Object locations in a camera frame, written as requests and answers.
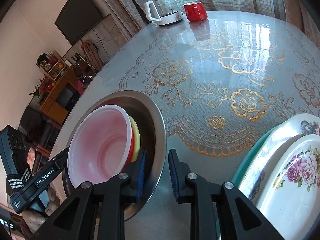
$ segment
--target white wall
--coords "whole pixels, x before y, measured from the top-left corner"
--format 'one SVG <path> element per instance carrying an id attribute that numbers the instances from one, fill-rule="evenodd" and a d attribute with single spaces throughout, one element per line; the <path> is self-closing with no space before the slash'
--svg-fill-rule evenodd
<path id="1" fill-rule="evenodd" d="M 0 130 L 18 128 L 24 109 L 42 77 L 36 60 L 49 48 L 61 56 L 70 45 L 54 25 L 67 0 L 16 0 L 0 23 Z M 101 0 L 93 0 L 105 16 Z M 6 174 L 0 162 L 0 203 L 7 206 Z"/>

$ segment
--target pink plastic bowl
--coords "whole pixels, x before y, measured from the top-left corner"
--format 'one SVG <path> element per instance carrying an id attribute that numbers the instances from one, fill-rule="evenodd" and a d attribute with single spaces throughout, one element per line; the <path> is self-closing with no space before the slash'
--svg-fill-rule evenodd
<path id="1" fill-rule="evenodd" d="M 84 181 L 108 181 L 121 172 L 128 158 L 132 128 L 128 114 L 119 106 L 99 107 L 79 125 L 71 141 L 68 172 L 77 188 Z"/>

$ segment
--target red mug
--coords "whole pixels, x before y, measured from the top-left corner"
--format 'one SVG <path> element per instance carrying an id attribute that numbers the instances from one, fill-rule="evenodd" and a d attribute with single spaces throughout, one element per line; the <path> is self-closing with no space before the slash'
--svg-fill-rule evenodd
<path id="1" fill-rule="evenodd" d="M 200 22 L 208 18 L 202 2 L 187 3 L 183 6 L 186 11 L 187 19 L 190 22 Z"/>

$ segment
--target yellow bowl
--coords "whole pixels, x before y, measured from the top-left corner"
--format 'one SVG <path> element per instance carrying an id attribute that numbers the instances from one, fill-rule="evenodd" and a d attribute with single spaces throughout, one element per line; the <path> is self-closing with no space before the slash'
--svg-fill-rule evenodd
<path id="1" fill-rule="evenodd" d="M 131 116 L 129 116 L 129 119 L 132 126 L 133 138 L 134 138 L 134 147 L 133 147 L 131 162 L 135 162 L 137 160 L 138 153 L 140 150 L 140 133 L 135 120 Z"/>

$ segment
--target pink rose print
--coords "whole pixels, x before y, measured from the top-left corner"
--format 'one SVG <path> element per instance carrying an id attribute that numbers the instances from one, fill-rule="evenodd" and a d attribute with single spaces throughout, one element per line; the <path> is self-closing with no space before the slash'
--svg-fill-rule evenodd
<path id="1" fill-rule="evenodd" d="M 289 169 L 287 170 L 287 177 L 290 182 L 297 183 L 299 180 L 297 176 L 299 175 L 299 164 L 301 163 L 301 159 L 293 156 L 290 161 Z"/>
<path id="2" fill-rule="evenodd" d="M 317 161 L 316 156 L 312 152 L 305 153 L 299 165 L 299 176 L 304 185 L 310 186 L 316 176 Z"/>

